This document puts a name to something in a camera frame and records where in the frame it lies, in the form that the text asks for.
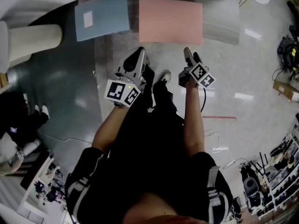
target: backpack strap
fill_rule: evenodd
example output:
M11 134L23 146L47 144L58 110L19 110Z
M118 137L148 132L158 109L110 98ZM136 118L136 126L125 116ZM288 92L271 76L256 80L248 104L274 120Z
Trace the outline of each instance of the backpack strap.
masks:
M209 170L209 177L207 181L207 190L209 194L209 223L214 224L214 212L213 212L213 207L220 206L221 205L221 200L220 196L223 197L224 199L224 204L225 204L225 211L224 211L224 217L221 222L225 220L225 218L228 215L228 198L226 195L222 192L218 192L215 188L215 183L216 183L216 178L217 174L219 171L219 166L215 166L210 168Z
M95 168L93 172L89 175L89 177L83 177L74 183L72 183L69 188L65 190L66 192L66 202L68 205L68 211L70 212L70 216L73 215L76 220L78 220L78 210L81 204L81 201L87 194L89 188L90 188L90 179L93 176L94 172L97 169L98 163L101 159L104 158L104 155L102 154L101 157L97 159Z

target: white label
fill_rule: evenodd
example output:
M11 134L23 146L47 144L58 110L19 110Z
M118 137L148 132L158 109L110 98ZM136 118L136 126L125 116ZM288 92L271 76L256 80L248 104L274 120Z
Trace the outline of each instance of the white label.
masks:
M284 87L281 87L281 86L280 86L278 89L279 89L279 91L281 91L281 92L284 92L284 91L285 91Z
M299 93L293 92L292 101L299 101Z
M91 27L93 25L93 12L88 12L83 14L84 27Z

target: white sneaker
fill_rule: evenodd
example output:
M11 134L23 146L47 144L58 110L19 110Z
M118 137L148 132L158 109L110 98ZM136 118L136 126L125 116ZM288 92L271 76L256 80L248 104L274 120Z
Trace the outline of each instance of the white sneaker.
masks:
M26 94L26 93L23 93L23 97L24 97L25 103L28 104L28 97L27 97L27 94Z
M36 110L36 111L39 112L39 113L41 112L41 110L40 110L40 108L39 108L38 105L35 105L35 106L34 106L34 110Z
M170 80L171 80L171 72L169 70L165 70L161 74L160 79L158 81L166 81L166 84L168 84Z
M45 113L50 119L49 110L48 110L47 106L42 105L42 112Z

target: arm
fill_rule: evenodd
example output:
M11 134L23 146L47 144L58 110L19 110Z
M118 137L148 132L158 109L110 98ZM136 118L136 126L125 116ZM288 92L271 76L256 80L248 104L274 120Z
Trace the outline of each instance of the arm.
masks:
M127 112L127 107L114 108L96 132L92 147L96 147L104 155L108 155L109 147L115 141Z
M200 112L199 91L193 79L186 84L184 146L189 157L205 151L205 135Z

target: chair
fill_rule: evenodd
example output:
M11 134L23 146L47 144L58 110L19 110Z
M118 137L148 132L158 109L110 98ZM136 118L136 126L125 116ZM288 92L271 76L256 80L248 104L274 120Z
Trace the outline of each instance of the chair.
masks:
M243 185L248 208L256 213L260 209L260 206L263 205L263 195L259 191L257 182L254 178L248 177L245 179Z

